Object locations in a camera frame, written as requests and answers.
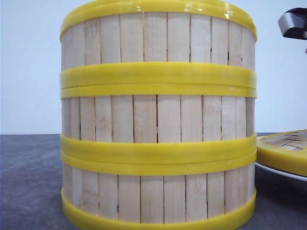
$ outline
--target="gray countertop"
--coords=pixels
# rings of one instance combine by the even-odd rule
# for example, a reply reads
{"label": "gray countertop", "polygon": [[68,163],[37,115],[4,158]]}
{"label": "gray countertop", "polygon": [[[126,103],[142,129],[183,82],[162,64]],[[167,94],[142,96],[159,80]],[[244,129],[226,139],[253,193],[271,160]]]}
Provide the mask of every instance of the gray countertop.
{"label": "gray countertop", "polygon": [[[1,136],[1,229],[76,230],[61,210],[59,135]],[[257,201],[240,230],[306,230],[307,195],[256,167]]]}

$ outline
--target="yellow plastic ring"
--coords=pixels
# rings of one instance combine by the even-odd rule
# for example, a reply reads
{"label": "yellow plastic ring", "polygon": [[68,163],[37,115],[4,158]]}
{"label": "yellow plastic ring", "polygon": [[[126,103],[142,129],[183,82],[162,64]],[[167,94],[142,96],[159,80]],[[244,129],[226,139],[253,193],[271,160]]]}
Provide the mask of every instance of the yellow plastic ring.
{"label": "yellow plastic ring", "polygon": [[181,12],[222,18],[248,28],[257,39],[251,17],[240,8],[220,0],[96,0],[65,17],[60,37],[69,27],[92,18],[137,12]]}
{"label": "yellow plastic ring", "polygon": [[234,230],[253,216],[256,201],[255,192],[245,205],[218,217],[174,224],[140,224],[97,217],[71,205],[65,198],[63,189],[61,195],[64,215],[72,224],[82,230]]}
{"label": "yellow plastic ring", "polygon": [[189,175],[226,171],[256,159],[256,136],[185,143],[109,143],[61,136],[61,160],[74,168],[119,175]]}
{"label": "yellow plastic ring", "polygon": [[257,161],[260,164],[267,165],[269,167],[307,176],[307,149],[292,151],[263,143],[261,141],[264,138],[274,137],[279,134],[257,138]]}
{"label": "yellow plastic ring", "polygon": [[61,98],[125,94],[256,97],[254,72],[235,66],[187,62],[91,65],[61,73]]}

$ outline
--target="white plate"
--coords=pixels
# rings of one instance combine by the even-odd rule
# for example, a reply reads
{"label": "white plate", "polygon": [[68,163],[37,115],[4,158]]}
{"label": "white plate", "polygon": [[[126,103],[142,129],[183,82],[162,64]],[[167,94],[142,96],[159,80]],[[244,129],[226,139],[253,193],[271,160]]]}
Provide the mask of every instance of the white plate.
{"label": "white plate", "polygon": [[258,167],[263,168],[264,170],[267,170],[269,172],[276,173],[276,174],[279,174],[281,176],[286,176],[286,177],[289,177],[289,178],[292,178],[292,179],[296,179],[296,180],[307,182],[307,177],[291,174],[291,173],[288,173],[288,172],[279,171],[277,169],[272,169],[272,168],[269,168],[269,167],[264,166],[262,164],[259,164],[258,162],[256,162],[255,164]]}

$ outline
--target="bamboo steamer basket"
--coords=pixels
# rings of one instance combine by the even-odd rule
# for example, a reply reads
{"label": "bamboo steamer basket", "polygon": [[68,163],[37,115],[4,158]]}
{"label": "bamboo steamer basket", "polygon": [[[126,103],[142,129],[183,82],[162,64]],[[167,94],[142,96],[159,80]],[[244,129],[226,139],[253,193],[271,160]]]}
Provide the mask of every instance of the bamboo steamer basket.
{"label": "bamboo steamer basket", "polygon": [[257,162],[283,172],[307,177],[307,130],[258,138]]}

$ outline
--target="stacked steamer basket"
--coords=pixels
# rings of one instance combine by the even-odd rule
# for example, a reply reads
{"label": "stacked steamer basket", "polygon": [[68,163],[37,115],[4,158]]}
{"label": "stacked steamer basket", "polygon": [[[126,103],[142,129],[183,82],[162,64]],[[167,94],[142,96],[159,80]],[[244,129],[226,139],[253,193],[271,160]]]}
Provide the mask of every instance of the stacked steamer basket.
{"label": "stacked steamer basket", "polygon": [[277,173],[307,181],[307,130],[259,137],[257,146],[258,163]]}
{"label": "stacked steamer basket", "polygon": [[254,210],[255,27],[219,0],[64,20],[63,210],[81,229],[235,229]]}

